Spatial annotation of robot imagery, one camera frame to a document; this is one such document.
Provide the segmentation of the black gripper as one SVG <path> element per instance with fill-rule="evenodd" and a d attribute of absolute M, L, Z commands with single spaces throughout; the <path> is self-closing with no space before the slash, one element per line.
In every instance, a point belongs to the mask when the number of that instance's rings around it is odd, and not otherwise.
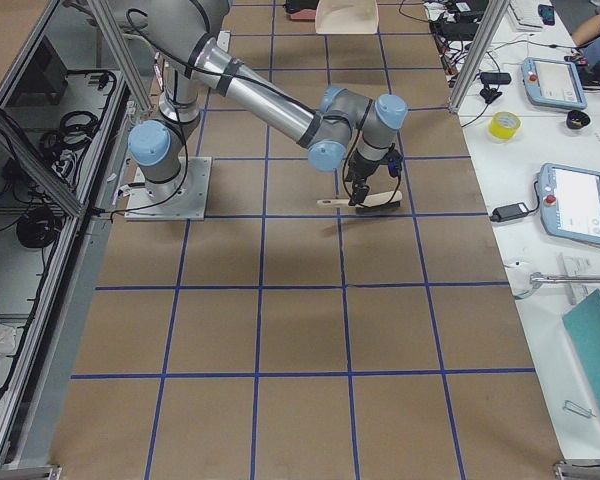
<path fill-rule="evenodd" d="M 359 148 L 355 148 L 348 155 L 344 164 L 344 182 L 351 183 L 349 206 L 356 206 L 360 200 L 365 200 L 369 193 L 366 181 L 374 175 L 380 166 L 386 166 L 391 178 L 401 178 L 401 153 L 391 144 L 387 149 L 376 152 L 377 159 L 364 155 Z"/>

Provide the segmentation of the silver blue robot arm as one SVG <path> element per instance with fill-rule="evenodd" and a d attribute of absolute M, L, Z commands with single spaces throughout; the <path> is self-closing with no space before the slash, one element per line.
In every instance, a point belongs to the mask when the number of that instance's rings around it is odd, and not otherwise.
<path fill-rule="evenodd" d="M 380 166 L 390 177 L 402 177 L 395 140 L 408 114 L 406 102 L 393 94 L 371 99 L 331 85 L 318 109 L 306 106 L 219 47 L 217 37 L 231 7 L 229 1 L 151 1 L 144 9 L 128 9 L 125 16 L 180 79 L 203 83 L 237 102 L 306 149 L 314 168 L 345 166 L 348 206 L 363 210 L 397 204 L 397 189 L 373 194 L 367 181 Z"/>

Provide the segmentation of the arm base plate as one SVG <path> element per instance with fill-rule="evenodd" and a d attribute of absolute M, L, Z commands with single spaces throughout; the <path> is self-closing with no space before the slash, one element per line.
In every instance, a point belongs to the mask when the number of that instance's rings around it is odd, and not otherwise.
<path fill-rule="evenodd" d="M 133 188 L 124 216 L 130 221 L 202 221 L 213 159 L 211 157 L 179 156 L 181 171 L 169 183 L 147 181 L 140 167 L 136 168 Z"/>

